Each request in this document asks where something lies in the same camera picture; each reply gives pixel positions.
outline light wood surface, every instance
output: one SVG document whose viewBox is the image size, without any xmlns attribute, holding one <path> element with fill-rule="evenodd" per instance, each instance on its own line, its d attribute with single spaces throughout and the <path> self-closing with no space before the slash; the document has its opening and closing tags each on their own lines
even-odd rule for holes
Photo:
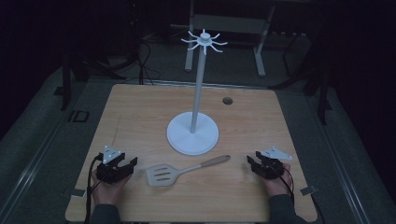
<svg viewBox="0 0 396 224">
<path fill-rule="evenodd" d="M 166 128 L 176 115 L 192 111 L 194 87 L 115 85 L 108 98 L 76 189 L 85 189 L 89 166 L 104 146 L 126 153 L 125 162 L 138 157 L 132 179 L 125 186 L 120 216 L 140 222 L 265 222 L 267 194 L 250 171 L 247 155 L 278 147 L 289 153 L 297 215 L 317 219 L 301 165 L 276 95 L 272 91 L 203 88 L 200 112 L 219 127 L 219 141 L 204 155 L 186 156 L 172 149 Z M 225 105 L 223 97 L 231 97 Z M 231 155 L 229 161 L 180 176 L 170 187 L 150 187 L 146 169 L 168 163 L 177 169 Z M 66 210 L 70 221 L 85 217 L 85 198 L 72 198 Z"/>
</svg>

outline slotted spatula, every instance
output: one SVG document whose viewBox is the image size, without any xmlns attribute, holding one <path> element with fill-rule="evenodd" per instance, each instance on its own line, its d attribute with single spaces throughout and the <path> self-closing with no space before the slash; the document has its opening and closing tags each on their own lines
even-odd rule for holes
<svg viewBox="0 0 396 224">
<path fill-rule="evenodd" d="M 148 184 L 152 187 L 163 187 L 170 186 L 175 183 L 177 178 L 189 171 L 193 171 L 206 166 L 218 164 L 229 160 L 231 157 L 229 155 L 219 156 L 209 161 L 204 161 L 199 164 L 193 165 L 186 169 L 178 170 L 171 165 L 161 164 L 148 168 L 146 174 L 148 176 Z"/>
</svg>

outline round white base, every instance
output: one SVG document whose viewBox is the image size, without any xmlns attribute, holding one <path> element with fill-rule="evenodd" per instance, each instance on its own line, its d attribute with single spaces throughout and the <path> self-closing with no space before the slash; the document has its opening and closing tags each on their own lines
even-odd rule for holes
<svg viewBox="0 0 396 224">
<path fill-rule="evenodd" d="M 208 115 L 198 113 L 195 133 L 191 133 L 191 120 L 192 112 L 174 117 L 168 125 L 168 141 L 178 152 L 201 155 L 216 145 L 219 140 L 219 128 Z"/>
</svg>

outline sleeve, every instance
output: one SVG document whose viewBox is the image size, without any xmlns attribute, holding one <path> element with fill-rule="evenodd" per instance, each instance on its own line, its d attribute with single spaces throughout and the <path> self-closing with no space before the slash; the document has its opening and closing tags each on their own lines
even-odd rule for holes
<svg viewBox="0 0 396 224">
<path fill-rule="evenodd" d="M 120 214 L 113 204 L 97 204 L 90 218 L 91 224 L 120 224 Z"/>
<path fill-rule="evenodd" d="M 287 194 L 276 195 L 268 200 L 270 206 L 270 223 L 271 224 L 303 224 L 307 223 L 301 217 L 298 217 L 294 211 L 291 198 Z"/>
</svg>

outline white utensil stand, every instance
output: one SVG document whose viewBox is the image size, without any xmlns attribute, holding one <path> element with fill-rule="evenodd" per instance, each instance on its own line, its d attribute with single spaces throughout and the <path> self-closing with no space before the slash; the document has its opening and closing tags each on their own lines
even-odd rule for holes
<svg viewBox="0 0 396 224">
<path fill-rule="evenodd" d="M 214 51 L 222 52 L 213 47 L 213 44 L 226 45 L 227 43 L 212 41 L 219 35 L 210 37 L 210 34 L 206 33 L 205 30 L 200 36 L 195 36 L 191 32 L 189 34 L 196 39 L 181 40 L 186 43 L 196 42 L 197 44 L 188 50 L 194 50 L 200 46 L 194 106 L 192 112 L 181 113 L 170 121 L 167 128 L 167 137 L 169 143 L 176 151 L 186 155 L 201 155 L 211 150 L 219 140 L 219 128 L 216 122 L 208 115 L 199 112 L 205 71 L 206 47 L 210 46 Z"/>
</svg>

